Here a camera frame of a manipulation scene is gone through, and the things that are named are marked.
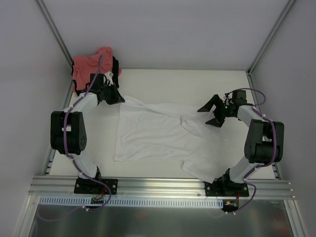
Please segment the white t shirt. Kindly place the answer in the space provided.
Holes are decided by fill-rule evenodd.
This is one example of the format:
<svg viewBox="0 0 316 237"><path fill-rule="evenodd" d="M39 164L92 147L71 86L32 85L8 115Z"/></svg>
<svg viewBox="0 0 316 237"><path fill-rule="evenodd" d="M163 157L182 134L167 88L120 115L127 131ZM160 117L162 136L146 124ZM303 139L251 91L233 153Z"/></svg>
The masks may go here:
<svg viewBox="0 0 316 237"><path fill-rule="evenodd" d="M194 106L127 96L119 108L114 160L178 160L186 173L212 182L226 171L226 139L203 119Z"/></svg>

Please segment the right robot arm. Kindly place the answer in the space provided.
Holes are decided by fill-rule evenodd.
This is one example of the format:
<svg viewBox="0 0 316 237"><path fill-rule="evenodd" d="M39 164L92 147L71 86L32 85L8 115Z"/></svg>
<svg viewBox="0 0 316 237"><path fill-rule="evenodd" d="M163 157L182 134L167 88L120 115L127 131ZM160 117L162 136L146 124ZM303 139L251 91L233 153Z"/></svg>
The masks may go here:
<svg viewBox="0 0 316 237"><path fill-rule="evenodd" d="M237 118L248 127L243 158L212 183L205 183L208 197L248 197L251 185L247 179L260 168L280 162L283 156L284 124L260 113L257 105L248 103L247 88L225 93L224 99L215 94L199 113L212 112L207 125L222 127L226 118Z"/></svg>

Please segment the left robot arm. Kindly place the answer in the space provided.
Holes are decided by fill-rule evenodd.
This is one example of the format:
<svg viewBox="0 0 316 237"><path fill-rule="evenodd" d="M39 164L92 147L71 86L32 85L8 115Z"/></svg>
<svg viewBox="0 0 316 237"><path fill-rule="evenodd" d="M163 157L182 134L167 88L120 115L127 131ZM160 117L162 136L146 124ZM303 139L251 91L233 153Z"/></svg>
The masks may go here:
<svg viewBox="0 0 316 237"><path fill-rule="evenodd" d="M79 91L77 100L62 111L53 111L50 117L50 144L65 155L78 171L78 177L87 179L85 187L98 193L103 187L97 165L85 151L87 135L84 116L101 102L108 105L124 103L119 93L118 75L113 72L91 74L86 88Z"/></svg>

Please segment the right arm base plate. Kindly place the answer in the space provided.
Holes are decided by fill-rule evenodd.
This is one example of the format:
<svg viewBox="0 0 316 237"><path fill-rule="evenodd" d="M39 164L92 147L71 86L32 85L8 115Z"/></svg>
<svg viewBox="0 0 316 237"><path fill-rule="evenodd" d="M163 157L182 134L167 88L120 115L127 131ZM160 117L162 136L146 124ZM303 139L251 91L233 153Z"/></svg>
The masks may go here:
<svg viewBox="0 0 316 237"><path fill-rule="evenodd" d="M207 197L249 197L245 183L223 183L221 180L215 180L212 183L204 182L204 190Z"/></svg>

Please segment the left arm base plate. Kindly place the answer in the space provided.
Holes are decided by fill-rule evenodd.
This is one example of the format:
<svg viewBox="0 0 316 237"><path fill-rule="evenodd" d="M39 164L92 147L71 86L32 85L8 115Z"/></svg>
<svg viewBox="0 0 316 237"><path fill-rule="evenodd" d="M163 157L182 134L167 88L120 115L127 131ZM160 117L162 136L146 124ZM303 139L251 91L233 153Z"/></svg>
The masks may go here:
<svg viewBox="0 0 316 237"><path fill-rule="evenodd" d="M117 194L118 188L118 179L104 179L102 178L102 183L106 184L112 195ZM98 195L104 190L104 194L108 195L109 191L99 183L91 181L89 179L77 178L74 193L75 194L90 194L90 195Z"/></svg>

